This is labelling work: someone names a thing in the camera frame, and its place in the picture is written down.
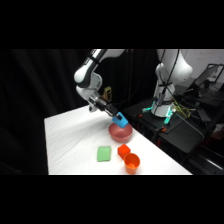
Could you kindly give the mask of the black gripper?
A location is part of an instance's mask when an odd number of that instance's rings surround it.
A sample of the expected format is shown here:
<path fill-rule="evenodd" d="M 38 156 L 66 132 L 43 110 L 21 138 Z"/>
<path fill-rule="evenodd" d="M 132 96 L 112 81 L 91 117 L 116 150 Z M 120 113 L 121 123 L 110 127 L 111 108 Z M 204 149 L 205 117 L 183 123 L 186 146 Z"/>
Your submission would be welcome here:
<path fill-rule="evenodd" d="M 121 120 L 122 110 L 115 108 L 111 103 L 105 100 L 98 93 L 93 93 L 90 95 L 89 99 L 89 110 L 95 112 L 96 110 L 104 111 L 109 116 L 113 117 L 112 120 Z"/>

